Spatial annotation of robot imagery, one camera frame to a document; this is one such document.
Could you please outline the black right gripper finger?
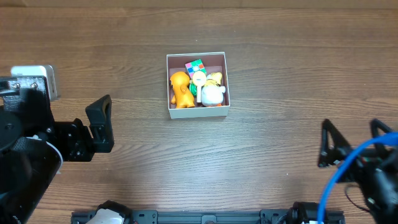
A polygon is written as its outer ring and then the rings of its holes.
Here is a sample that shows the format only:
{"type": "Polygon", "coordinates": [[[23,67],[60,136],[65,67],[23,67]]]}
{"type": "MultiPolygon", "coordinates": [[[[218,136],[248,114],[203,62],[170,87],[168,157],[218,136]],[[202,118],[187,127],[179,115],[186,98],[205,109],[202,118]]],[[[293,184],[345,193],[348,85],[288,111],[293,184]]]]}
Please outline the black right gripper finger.
{"type": "Polygon", "coordinates": [[[370,122],[370,129],[371,129],[371,135],[373,138],[376,138],[380,136],[379,131],[382,131],[383,133],[391,133],[394,132],[392,128],[390,128],[388,125],[383,123],[382,121],[378,119],[373,119],[370,122]]]}
{"type": "Polygon", "coordinates": [[[353,148],[329,119],[322,122],[318,167],[335,166],[351,153],[353,148]]]}

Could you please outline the orange dinosaur toy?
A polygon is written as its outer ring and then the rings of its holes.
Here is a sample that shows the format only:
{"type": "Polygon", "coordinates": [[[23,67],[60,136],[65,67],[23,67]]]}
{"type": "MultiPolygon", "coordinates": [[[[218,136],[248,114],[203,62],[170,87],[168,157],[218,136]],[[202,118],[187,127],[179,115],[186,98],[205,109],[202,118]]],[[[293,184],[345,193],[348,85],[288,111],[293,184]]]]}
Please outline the orange dinosaur toy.
{"type": "Polygon", "coordinates": [[[177,109],[193,108],[194,97],[189,90],[190,77],[185,72],[176,72],[170,77],[170,84],[174,91],[171,104],[175,104],[177,109]]]}

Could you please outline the green round plastic disc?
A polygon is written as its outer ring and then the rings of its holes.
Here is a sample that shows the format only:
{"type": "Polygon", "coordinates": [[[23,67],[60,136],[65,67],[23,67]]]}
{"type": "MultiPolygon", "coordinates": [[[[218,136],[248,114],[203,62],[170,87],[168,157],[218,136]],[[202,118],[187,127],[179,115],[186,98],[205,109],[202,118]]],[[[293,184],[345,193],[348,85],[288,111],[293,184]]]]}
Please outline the green round plastic disc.
{"type": "Polygon", "coordinates": [[[193,82],[190,82],[189,90],[193,96],[197,96],[197,86],[193,82]]]}

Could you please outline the yellow wooden rattle drum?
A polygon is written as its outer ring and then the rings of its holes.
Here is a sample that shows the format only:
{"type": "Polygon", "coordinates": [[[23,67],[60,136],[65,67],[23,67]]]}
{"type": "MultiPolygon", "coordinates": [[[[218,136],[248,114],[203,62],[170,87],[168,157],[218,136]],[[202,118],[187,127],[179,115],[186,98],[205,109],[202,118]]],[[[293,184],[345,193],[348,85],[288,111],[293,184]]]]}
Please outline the yellow wooden rattle drum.
{"type": "Polygon", "coordinates": [[[192,76],[192,82],[197,87],[197,103],[201,103],[201,89],[206,83],[206,74],[202,71],[197,71],[192,76]]]}

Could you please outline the multicolour puzzle cube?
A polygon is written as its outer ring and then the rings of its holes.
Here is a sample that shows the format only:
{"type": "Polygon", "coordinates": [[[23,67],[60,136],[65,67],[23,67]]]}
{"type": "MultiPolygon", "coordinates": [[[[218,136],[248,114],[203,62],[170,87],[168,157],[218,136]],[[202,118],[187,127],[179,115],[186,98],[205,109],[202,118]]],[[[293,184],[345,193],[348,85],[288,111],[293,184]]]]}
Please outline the multicolour puzzle cube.
{"type": "Polygon", "coordinates": [[[195,72],[198,72],[198,71],[203,72],[205,75],[207,74],[206,68],[205,68],[205,66],[204,66],[204,64],[203,64],[203,62],[202,62],[201,59],[194,60],[194,61],[192,61],[192,62],[186,63],[186,64],[185,64],[185,68],[186,68],[186,70],[187,70],[188,75],[190,76],[190,78],[192,78],[192,77],[193,77],[193,74],[194,74],[195,72]]]}

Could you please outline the white plush duck yellow hat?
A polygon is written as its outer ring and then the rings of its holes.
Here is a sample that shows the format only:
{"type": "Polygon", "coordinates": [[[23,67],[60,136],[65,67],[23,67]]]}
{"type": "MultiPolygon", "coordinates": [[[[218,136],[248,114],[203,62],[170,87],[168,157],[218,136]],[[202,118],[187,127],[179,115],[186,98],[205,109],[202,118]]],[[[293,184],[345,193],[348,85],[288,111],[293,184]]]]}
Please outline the white plush duck yellow hat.
{"type": "Polygon", "coordinates": [[[201,103],[206,107],[221,106],[224,102],[225,86],[221,85],[223,74],[214,72],[207,76],[206,83],[201,88],[201,103]]]}

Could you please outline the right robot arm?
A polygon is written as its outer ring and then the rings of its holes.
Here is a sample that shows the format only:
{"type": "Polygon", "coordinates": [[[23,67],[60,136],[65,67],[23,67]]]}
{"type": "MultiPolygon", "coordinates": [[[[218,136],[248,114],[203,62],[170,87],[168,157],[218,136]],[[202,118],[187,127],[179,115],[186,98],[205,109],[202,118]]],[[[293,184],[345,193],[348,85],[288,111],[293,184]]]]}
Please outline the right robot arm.
{"type": "Polygon", "coordinates": [[[376,223],[397,223],[397,131],[378,119],[370,122],[372,138],[353,148],[329,119],[322,122],[318,166],[337,166],[318,203],[295,202],[278,223],[344,223],[341,212],[326,210],[338,183],[358,185],[376,223]]]}

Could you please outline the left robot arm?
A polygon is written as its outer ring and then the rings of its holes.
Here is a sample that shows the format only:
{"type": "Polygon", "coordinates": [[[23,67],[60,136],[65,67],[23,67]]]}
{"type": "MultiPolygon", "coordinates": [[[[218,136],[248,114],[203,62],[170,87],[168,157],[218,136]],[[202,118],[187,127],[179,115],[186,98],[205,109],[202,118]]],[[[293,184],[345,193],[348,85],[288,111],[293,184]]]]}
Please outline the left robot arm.
{"type": "Polygon", "coordinates": [[[55,121],[45,77],[1,77],[1,223],[25,223],[64,162],[89,162],[114,146],[111,97],[55,121]]]}

